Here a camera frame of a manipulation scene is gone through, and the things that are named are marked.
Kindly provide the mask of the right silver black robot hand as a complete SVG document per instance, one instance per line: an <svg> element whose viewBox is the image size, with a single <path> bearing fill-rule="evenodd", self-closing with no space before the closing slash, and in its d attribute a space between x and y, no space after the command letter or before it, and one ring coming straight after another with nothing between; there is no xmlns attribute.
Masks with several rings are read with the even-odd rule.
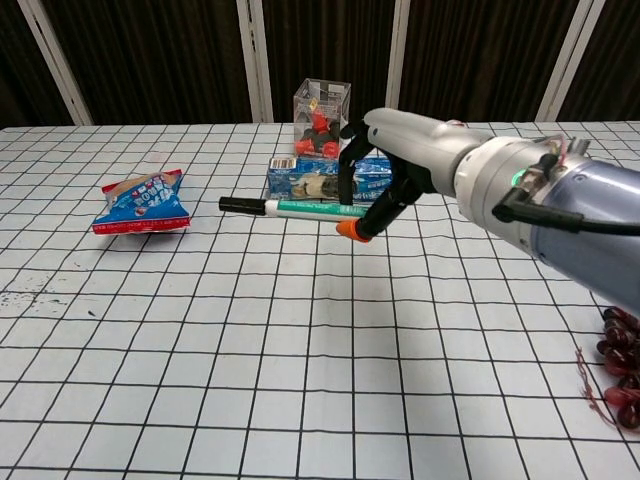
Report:
<svg viewBox="0 0 640 480"><path fill-rule="evenodd" d="M341 221L337 232L368 242L383 232L422 195L453 197L454 178L462 159L491 139L491 135L463 125L391 108L376 108L341 128L348 142L339 155L339 203L353 203L356 163L374 149L390 161L390 185L358 220Z"/></svg>

